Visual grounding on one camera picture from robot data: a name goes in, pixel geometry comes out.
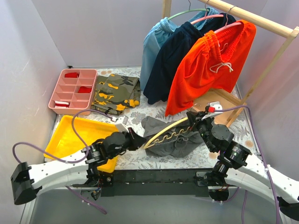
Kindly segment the cream yellow hanger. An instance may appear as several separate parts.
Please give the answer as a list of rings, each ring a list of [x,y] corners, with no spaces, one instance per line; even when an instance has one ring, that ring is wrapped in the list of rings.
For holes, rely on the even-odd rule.
[[[164,129],[153,135],[143,146],[143,149],[149,149],[156,145],[165,143],[166,141],[178,139],[182,137],[184,140],[189,138],[192,132],[192,127],[187,124],[187,110],[184,111],[184,117],[167,125]]]

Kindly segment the grey shorts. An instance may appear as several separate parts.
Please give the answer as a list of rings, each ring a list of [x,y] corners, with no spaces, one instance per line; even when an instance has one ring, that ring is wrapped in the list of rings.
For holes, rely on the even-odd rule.
[[[143,136],[149,140],[153,135],[173,122],[174,121],[166,123],[147,116],[141,121],[141,125],[144,129]],[[184,158],[194,149],[199,146],[203,146],[204,144],[205,143],[200,134],[198,132],[193,132],[193,134],[191,134],[186,140],[182,137],[179,137],[178,139],[175,138],[174,140],[166,141],[165,143],[146,149],[145,152],[147,155],[151,156],[165,157],[170,155],[176,158]]]

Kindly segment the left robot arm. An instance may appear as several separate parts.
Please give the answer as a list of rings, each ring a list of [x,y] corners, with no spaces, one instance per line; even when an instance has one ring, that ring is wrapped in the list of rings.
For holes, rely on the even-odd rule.
[[[139,149],[145,142],[144,137],[129,128],[98,139],[62,159],[36,165],[20,162],[10,178],[14,203],[26,204],[46,191],[73,184],[96,186],[100,180],[99,166],[128,150]]]

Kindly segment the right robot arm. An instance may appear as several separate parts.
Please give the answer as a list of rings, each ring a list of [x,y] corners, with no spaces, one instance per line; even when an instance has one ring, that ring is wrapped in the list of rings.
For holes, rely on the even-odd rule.
[[[219,153],[218,161],[208,173],[216,185],[235,185],[277,203],[279,212],[299,219],[299,182],[285,176],[233,140],[225,125],[214,125],[213,115],[187,112],[192,130],[198,131],[210,152]]]

